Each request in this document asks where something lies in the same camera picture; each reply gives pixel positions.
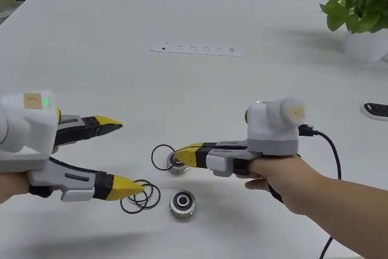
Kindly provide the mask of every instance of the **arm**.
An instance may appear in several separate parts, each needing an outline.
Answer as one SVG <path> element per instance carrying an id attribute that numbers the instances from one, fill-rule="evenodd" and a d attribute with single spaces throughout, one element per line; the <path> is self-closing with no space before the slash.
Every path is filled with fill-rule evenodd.
<path id="1" fill-rule="evenodd" d="M 268 183 L 294 213 L 306 215 L 366 259 L 388 257 L 388 191 L 324 177 L 299 157 L 259 159 L 248 189 Z"/>
<path id="2" fill-rule="evenodd" d="M 388 191 L 323 178 L 304 213 L 366 259 L 388 256 Z"/>

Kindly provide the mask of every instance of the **potted plant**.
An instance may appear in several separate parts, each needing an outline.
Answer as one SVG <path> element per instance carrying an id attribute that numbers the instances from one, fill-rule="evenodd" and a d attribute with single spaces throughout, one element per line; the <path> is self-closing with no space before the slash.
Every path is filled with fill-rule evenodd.
<path id="1" fill-rule="evenodd" d="M 388 0 L 329 0 L 321 9 L 329 30 L 346 25 L 345 54 L 376 62 L 388 52 Z"/>

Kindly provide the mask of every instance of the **label sticker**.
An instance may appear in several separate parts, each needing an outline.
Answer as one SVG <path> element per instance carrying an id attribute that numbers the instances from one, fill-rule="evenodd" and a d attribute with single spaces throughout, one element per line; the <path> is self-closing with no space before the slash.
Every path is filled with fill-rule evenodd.
<path id="1" fill-rule="evenodd" d="M 40 93 L 24 93 L 25 109 L 43 109 L 42 96 Z"/>

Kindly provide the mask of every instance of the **white pot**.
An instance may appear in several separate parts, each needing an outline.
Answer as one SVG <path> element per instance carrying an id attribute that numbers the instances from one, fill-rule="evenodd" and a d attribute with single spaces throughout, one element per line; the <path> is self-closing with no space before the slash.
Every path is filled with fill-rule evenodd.
<path id="1" fill-rule="evenodd" d="M 388 29 L 376 33 L 348 33 L 344 51 L 354 60 L 367 63 L 377 62 L 388 52 Z"/>

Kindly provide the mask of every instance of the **power strip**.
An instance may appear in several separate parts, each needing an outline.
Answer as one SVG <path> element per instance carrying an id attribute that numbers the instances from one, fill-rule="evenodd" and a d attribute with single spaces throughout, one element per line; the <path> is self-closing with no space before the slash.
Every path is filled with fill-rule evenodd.
<path id="1" fill-rule="evenodd" d="M 227 47 L 221 45 L 193 45 L 193 44 L 178 44 L 171 42 L 164 42 L 159 44 L 152 44 L 150 46 L 152 52 L 167 52 L 167 53 L 183 53 L 196 55 L 216 55 L 216 56 L 231 56 L 243 57 L 244 55 L 234 47 Z"/>

